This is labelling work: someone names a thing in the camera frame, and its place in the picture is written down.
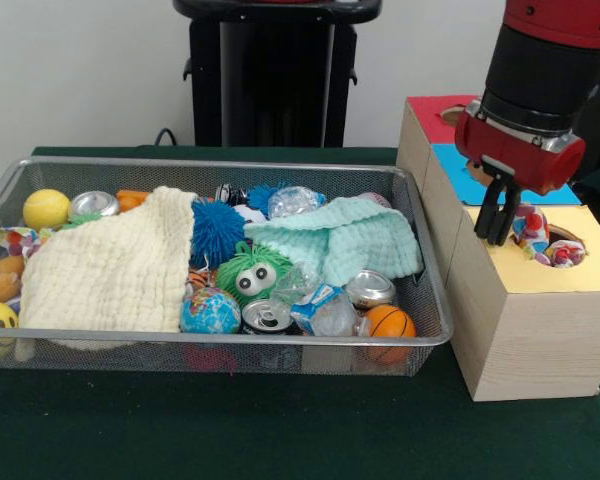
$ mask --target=crushed plastic bottle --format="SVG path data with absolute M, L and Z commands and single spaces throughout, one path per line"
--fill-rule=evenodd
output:
M 269 296 L 271 312 L 275 318 L 289 318 L 291 306 L 314 292 L 322 283 L 320 275 L 306 263 L 296 263 L 276 283 Z
M 327 197 L 306 187 L 286 187 L 269 199 L 269 218 L 282 218 L 313 212 L 327 203 Z
M 291 307 L 291 318 L 309 335 L 351 337 L 358 333 L 358 314 L 340 287 L 320 285 Z

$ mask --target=mint green towel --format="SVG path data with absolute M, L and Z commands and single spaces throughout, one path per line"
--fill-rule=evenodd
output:
M 314 212 L 248 224 L 245 234 L 309 264 L 330 285 L 345 285 L 364 269 L 393 279 L 424 268 L 407 219 L 364 198 L 336 198 Z

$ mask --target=yellow top panel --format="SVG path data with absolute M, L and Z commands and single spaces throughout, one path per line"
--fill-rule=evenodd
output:
M 485 246 L 509 293 L 600 292 L 600 225 L 586 206 L 542 207 L 551 225 L 582 239 L 584 261 L 572 268 L 552 268 L 524 256 L 510 237 L 502 247 Z M 479 208 L 467 208 L 476 222 Z

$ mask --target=white wall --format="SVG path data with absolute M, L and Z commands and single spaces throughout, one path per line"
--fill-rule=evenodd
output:
M 385 0 L 358 27 L 347 145 L 395 146 L 407 95 L 478 92 L 504 0 Z M 0 171 L 37 145 L 193 141 L 170 0 L 0 0 Z

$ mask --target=black stand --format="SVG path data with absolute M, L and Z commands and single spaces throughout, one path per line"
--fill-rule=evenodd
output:
M 341 147 L 356 33 L 381 0 L 173 0 L 189 29 L 196 145 Z

